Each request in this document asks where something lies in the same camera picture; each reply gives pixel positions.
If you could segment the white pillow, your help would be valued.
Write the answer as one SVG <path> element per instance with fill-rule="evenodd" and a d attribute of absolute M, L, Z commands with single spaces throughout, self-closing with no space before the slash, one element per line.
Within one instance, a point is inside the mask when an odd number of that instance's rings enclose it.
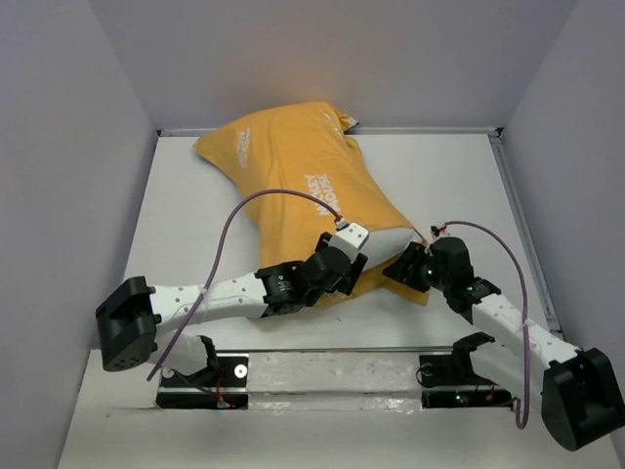
<path fill-rule="evenodd" d="M 361 253 L 367 258 L 364 270 L 374 269 L 401 254 L 410 242 L 421 237 L 406 227 L 370 231 Z"/>

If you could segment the yellow blue pillowcase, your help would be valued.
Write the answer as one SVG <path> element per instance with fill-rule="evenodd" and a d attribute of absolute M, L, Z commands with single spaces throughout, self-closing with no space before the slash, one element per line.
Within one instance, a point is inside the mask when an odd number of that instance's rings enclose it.
<path fill-rule="evenodd" d="M 327 102 L 266 109 L 198 138 L 196 154 L 217 167 L 243 197 L 256 193 L 245 210 L 260 231 L 264 267 L 305 260 L 320 235 L 340 214 L 369 231 L 406 227 L 425 240 L 391 203 L 368 172 L 357 141 L 347 130 L 354 118 Z M 384 287 L 419 306 L 429 300 L 383 275 L 394 262 L 364 270 L 352 296 Z"/>

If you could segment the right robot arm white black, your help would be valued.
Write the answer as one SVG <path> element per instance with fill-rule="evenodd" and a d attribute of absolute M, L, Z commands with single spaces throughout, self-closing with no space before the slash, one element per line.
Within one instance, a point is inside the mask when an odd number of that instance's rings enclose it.
<path fill-rule="evenodd" d="M 583 350 L 528 318 L 500 288 L 478 277 L 458 237 L 429 247 L 412 242 L 384 274 L 411 289 L 440 291 L 447 306 L 476 328 L 441 357 L 421 358 L 426 388 L 453 382 L 493 383 L 539 410 L 554 440 L 576 451 L 624 425 L 624 399 L 611 362 Z"/>

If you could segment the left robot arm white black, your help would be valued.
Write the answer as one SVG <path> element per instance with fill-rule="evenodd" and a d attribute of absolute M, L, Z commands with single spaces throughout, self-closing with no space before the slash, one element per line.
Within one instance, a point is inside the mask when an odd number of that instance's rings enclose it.
<path fill-rule="evenodd" d="M 218 368 L 214 342 L 191 325 L 234 318 L 258 320 L 297 313 L 324 295 L 354 290 L 367 257 L 368 231 L 350 224 L 320 236 L 305 261 L 290 261 L 210 285 L 150 286 L 124 280 L 96 309 L 103 369 L 120 372 L 151 363 L 178 371 L 196 386 Z"/>

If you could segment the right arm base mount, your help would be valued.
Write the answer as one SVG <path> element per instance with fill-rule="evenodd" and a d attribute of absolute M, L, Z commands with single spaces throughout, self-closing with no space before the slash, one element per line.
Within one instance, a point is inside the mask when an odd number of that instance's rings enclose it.
<path fill-rule="evenodd" d="M 424 409 L 514 408 L 514 398 L 491 380 L 475 374 L 471 355 L 495 340 L 477 332 L 457 340 L 450 352 L 420 355 L 415 372 Z"/>

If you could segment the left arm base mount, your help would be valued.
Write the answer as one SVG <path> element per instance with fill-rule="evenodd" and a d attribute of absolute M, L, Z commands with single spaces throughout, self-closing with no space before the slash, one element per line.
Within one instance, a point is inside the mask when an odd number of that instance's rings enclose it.
<path fill-rule="evenodd" d="M 192 372 L 179 367 L 162 372 L 155 403 L 162 409 L 237 410 L 248 406 L 245 354 L 219 355 L 213 341 L 199 337 L 199 362 Z"/>

